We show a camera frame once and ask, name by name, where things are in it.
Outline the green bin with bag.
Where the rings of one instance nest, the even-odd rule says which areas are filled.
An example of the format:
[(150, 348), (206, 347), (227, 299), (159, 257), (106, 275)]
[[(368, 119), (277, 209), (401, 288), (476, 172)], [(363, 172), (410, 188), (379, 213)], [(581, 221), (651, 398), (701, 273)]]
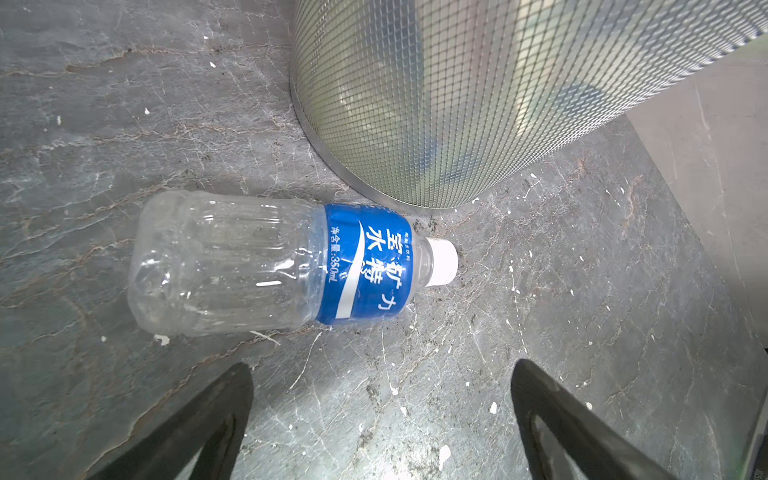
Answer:
[(300, 1), (290, 87), (343, 181), (447, 210), (766, 31), (763, 1)]

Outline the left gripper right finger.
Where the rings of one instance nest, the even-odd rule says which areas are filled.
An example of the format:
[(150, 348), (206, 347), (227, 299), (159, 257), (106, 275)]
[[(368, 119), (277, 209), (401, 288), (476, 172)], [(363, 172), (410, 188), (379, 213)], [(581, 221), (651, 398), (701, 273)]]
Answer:
[(511, 397), (534, 479), (571, 479), (569, 460), (588, 479), (673, 477), (529, 359), (514, 366)]

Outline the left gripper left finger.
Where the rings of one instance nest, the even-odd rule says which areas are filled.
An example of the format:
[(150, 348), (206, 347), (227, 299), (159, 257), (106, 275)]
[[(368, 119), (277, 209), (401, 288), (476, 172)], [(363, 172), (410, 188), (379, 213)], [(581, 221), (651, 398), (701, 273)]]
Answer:
[(237, 363), (93, 479), (229, 479), (253, 402), (249, 367)]

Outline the clear bottle blue label top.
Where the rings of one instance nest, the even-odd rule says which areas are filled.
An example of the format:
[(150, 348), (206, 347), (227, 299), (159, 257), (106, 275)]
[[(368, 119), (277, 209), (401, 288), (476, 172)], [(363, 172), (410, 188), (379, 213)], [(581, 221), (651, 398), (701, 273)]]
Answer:
[(138, 223), (127, 300), (144, 330), (203, 336), (391, 319), (458, 252), (368, 205), (170, 190)]

